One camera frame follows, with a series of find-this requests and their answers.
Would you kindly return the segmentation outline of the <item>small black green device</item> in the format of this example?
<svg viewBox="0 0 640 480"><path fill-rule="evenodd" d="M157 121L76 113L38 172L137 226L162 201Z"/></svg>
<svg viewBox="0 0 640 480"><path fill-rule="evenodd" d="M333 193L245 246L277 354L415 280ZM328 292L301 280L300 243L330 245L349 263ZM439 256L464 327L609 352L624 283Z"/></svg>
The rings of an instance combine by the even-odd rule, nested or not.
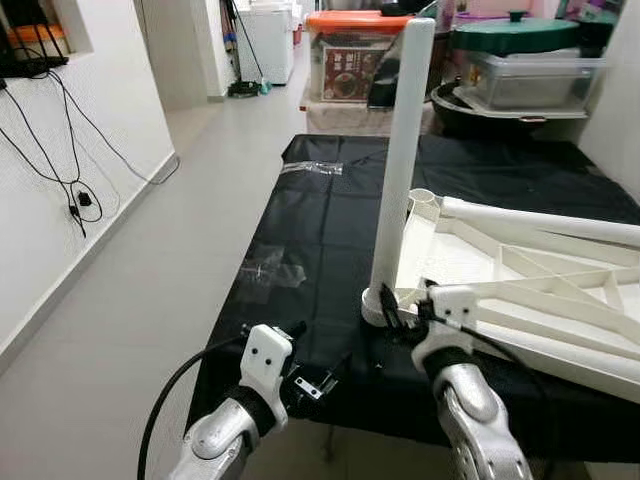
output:
<svg viewBox="0 0 640 480"><path fill-rule="evenodd" d="M271 86L269 83L238 79L238 81L229 84L227 97L228 99L251 99L251 97L268 95L270 91Z"/></svg>

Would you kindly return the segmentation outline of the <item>clear tape strip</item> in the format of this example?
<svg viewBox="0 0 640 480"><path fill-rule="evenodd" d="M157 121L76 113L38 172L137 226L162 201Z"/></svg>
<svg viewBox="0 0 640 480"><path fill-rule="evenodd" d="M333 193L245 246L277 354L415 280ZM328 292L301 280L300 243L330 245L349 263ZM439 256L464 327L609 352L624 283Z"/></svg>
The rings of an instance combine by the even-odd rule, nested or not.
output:
<svg viewBox="0 0 640 480"><path fill-rule="evenodd" d="M340 163L317 163L317 161L301 161L301 163L285 163L279 174L314 173L324 175L342 175L344 166Z"/></svg>

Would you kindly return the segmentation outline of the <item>storage box with orange lid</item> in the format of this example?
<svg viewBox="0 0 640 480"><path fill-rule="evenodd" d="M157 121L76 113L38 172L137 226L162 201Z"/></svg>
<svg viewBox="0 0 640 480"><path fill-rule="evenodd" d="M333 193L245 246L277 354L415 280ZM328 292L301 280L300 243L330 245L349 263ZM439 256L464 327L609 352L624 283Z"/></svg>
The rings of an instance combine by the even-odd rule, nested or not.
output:
<svg viewBox="0 0 640 480"><path fill-rule="evenodd" d="M312 102L366 102L381 60L410 15L379 10L319 10L306 15Z"/></svg>

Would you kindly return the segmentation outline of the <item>white plastic table top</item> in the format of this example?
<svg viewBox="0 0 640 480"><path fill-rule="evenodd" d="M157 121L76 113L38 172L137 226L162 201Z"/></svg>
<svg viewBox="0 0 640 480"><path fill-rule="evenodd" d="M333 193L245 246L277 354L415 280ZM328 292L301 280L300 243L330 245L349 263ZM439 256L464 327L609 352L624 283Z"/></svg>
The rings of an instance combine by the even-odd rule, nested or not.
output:
<svg viewBox="0 0 640 480"><path fill-rule="evenodd" d="M640 346L640 246L521 227L506 221L451 218L429 189L408 193L406 224L392 288L399 301L425 285L467 285L477 305L504 300L559 314L614 333ZM495 347L506 344L495 340ZM564 375L534 369L609 396L637 401L640 378Z"/></svg>

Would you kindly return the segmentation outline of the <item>beige low bench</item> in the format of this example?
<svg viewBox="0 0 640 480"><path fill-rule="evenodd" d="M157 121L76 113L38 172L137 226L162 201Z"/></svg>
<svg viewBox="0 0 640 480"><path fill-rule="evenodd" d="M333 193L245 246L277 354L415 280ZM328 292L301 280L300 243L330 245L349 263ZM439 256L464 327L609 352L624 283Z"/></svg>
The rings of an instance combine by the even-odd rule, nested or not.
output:
<svg viewBox="0 0 640 480"><path fill-rule="evenodd" d="M310 134L389 138L394 108L369 108L365 102L300 101L298 110Z"/></svg>

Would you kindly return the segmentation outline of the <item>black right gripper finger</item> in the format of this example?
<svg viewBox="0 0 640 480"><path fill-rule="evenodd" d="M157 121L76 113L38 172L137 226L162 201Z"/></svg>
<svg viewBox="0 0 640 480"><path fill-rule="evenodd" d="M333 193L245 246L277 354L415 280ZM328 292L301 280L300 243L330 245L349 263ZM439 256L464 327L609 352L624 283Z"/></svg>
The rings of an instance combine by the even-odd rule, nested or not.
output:
<svg viewBox="0 0 640 480"><path fill-rule="evenodd" d="M378 301L381 315L384 317L385 325L387 325L389 332L401 333L402 325L401 320L399 320L399 305L396 292L387 283L380 285Z"/></svg>

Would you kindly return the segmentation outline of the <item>pink plastic container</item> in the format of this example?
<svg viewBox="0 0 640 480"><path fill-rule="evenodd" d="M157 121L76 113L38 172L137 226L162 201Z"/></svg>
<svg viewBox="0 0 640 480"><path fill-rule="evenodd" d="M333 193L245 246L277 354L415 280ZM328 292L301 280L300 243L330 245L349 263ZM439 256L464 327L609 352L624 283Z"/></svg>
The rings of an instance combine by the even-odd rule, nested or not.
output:
<svg viewBox="0 0 640 480"><path fill-rule="evenodd" d="M525 12L529 17L576 20L585 6L594 0L457 0L457 20L507 18L511 12Z"/></svg>

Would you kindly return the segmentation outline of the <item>clear tape patch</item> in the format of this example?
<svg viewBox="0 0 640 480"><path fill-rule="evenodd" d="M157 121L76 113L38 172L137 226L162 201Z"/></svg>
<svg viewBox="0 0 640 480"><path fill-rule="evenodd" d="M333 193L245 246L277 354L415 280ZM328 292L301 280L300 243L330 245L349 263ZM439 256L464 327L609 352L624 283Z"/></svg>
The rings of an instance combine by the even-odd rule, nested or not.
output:
<svg viewBox="0 0 640 480"><path fill-rule="evenodd" d="M271 288L296 288L307 279L303 266L285 261L287 247L276 244L250 247L236 280L253 293L269 292Z"/></svg>

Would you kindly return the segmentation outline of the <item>black router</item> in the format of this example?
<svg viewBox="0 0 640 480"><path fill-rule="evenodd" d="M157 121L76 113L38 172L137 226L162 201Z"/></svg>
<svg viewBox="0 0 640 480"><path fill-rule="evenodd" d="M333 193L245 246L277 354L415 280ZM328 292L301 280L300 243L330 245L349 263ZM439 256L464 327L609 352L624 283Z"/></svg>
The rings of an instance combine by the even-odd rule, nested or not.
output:
<svg viewBox="0 0 640 480"><path fill-rule="evenodd" d="M0 0L0 77L35 78L73 50L47 0Z"/></svg>

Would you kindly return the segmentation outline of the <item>black round basin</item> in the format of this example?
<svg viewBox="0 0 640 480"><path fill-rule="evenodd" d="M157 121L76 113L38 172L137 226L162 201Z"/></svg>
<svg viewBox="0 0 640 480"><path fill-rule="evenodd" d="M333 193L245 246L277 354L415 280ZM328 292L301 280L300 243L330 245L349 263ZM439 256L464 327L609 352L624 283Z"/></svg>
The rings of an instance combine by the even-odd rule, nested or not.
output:
<svg viewBox="0 0 640 480"><path fill-rule="evenodd" d="M472 108L454 93L456 81L439 84L429 93L433 119L430 132L456 140L532 142L557 141L563 128L586 120L586 111L488 111Z"/></svg>

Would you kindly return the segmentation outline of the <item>white appliance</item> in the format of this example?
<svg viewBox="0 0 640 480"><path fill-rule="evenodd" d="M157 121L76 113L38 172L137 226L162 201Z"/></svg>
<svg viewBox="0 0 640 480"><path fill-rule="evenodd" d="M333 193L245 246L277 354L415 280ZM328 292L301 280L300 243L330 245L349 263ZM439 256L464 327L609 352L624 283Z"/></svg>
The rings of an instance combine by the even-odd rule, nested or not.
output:
<svg viewBox="0 0 640 480"><path fill-rule="evenodd" d="M239 77L261 84L287 84L294 67L296 0L233 0Z"/></svg>

